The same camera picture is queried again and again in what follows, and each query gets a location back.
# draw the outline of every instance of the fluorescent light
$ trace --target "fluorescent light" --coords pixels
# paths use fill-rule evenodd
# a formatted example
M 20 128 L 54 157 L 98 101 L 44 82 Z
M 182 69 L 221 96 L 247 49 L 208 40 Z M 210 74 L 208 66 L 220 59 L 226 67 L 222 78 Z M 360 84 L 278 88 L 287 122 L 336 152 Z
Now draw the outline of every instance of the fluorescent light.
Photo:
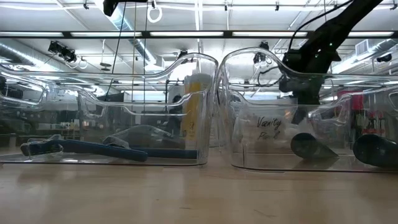
M 383 84 L 384 85 L 394 85 L 394 84 L 398 84 L 398 81 L 389 81 L 389 82 L 385 82 Z
M 169 37 L 169 36 L 177 36 L 177 37 L 204 37 L 204 36 L 221 37 L 221 36 L 224 35 L 224 32 L 213 32 L 213 31 L 151 32 L 150 35 L 153 36 L 153 37 Z
M 292 37 L 294 32 L 233 32 L 235 37 Z M 297 32 L 296 37 L 306 37 L 307 32 Z
M 136 37 L 140 37 L 141 32 L 136 32 Z M 134 37 L 134 32 L 71 32 L 73 37 Z
M 63 34 L 61 32 L 0 32 L 0 36 L 63 37 Z
M 379 32 L 379 31 L 369 31 L 369 32 L 350 32 L 349 37 L 380 37 L 380 36 L 391 36 L 394 32 Z
M 331 97 L 323 99 L 323 101 L 333 101 L 333 100 L 337 100 L 337 99 L 338 99 L 337 96 L 331 96 Z

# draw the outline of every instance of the black robotic arm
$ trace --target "black robotic arm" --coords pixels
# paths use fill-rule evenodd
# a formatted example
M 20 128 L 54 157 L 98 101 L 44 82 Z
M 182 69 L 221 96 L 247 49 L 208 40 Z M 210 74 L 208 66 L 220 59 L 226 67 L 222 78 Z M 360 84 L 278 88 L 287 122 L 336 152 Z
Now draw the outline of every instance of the black robotic arm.
M 332 62 L 340 61 L 337 48 L 345 41 L 354 26 L 366 17 L 382 0 L 350 0 L 347 8 L 338 16 L 325 22 L 298 50 L 290 49 L 285 54 L 283 62 L 292 70 L 300 73 L 312 73 L 312 75 L 295 73 L 285 74 L 281 79 L 279 90 L 293 92 L 300 105 L 319 105 L 319 91 L 322 87 L 324 75 Z M 303 113 L 298 114 L 294 123 L 302 120 Z

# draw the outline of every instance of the metal duct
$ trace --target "metal duct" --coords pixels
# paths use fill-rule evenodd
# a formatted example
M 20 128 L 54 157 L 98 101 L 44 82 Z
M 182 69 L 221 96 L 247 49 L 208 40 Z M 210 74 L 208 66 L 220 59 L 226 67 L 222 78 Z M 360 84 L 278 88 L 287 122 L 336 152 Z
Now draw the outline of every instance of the metal duct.
M 13 63 L 20 65 L 29 65 L 38 68 L 38 71 L 44 72 L 75 72 L 53 58 L 50 58 L 36 50 L 32 50 L 16 40 L 3 39 L 0 42 L 0 56 L 11 59 Z
M 112 16 L 107 18 L 112 22 L 112 24 L 118 29 L 121 29 L 121 26 L 123 24 L 123 31 L 134 31 L 133 26 L 127 21 L 126 18 L 123 18 L 123 10 L 121 10 L 121 5 L 119 5 L 115 11 L 113 12 Z M 147 48 L 145 48 L 145 45 L 141 42 L 139 39 L 129 39 L 128 40 L 131 45 L 133 45 L 137 53 L 144 58 L 145 63 L 147 65 L 154 65 L 157 63 L 157 57 L 150 52 Z
M 359 55 L 357 55 L 356 50 L 352 51 L 350 54 L 343 57 L 340 62 L 335 62 L 332 64 L 331 66 L 332 72 L 344 73 L 345 71 L 358 65 L 363 60 L 380 57 L 382 54 L 386 53 L 388 50 L 397 45 L 398 39 L 386 39 L 386 40 L 368 39 L 367 42 L 368 44 L 364 46 L 367 48 L 367 51 Z

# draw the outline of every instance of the wooden table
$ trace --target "wooden table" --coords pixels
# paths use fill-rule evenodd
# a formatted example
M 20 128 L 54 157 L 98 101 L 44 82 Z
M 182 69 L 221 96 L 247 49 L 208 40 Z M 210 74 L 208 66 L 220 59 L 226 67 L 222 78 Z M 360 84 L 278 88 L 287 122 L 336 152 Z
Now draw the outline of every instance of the wooden table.
M 0 223 L 397 223 L 398 175 L 4 164 Z

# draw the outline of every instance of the transparent acrylic organizer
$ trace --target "transparent acrylic organizer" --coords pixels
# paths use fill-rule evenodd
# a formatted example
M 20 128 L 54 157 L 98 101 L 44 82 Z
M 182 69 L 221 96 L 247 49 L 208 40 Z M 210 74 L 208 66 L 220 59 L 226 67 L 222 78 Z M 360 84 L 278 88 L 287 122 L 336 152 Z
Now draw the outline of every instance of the transparent acrylic organizer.
M 254 64 L 256 54 L 265 61 Z M 279 90 L 280 80 L 302 77 L 325 77 L 320 105 L 299 105 L 292 92 Z M 250 48 L 224 58 L 217 84 L 218 109 L 226 135 L 223 150 L 233 166 L 254 170 L 397 171 L 396 166 L 372 166 L 380 162 L 378 156 L 385 151 L 373 147 L 377 155 L 367 154 L 363 146 L 369 136 L 361 139 L 361 144 L 355 142 L 366 134 L 398 142 L 398 77 L 302 74 L 287 68 L 270 51 Z M 389 151 L 387 161 L 398 164 L 396 152 Z
M 202 54 L 155 75 L 0 67 L 0 162 L 206 164 L 217 68 Z

